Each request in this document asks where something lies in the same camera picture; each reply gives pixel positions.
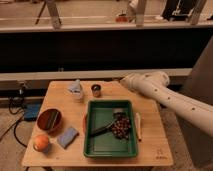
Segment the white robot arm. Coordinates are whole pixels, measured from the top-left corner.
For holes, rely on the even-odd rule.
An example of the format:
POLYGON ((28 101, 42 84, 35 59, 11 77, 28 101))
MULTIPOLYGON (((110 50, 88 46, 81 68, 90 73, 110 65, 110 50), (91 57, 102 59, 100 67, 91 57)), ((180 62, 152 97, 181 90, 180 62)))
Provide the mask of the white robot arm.
POLYGON ((125 76, 120 83, 130 91, 152 98, 213 137, 213 106, 167 88, 169 76, 163 71, 125 76))

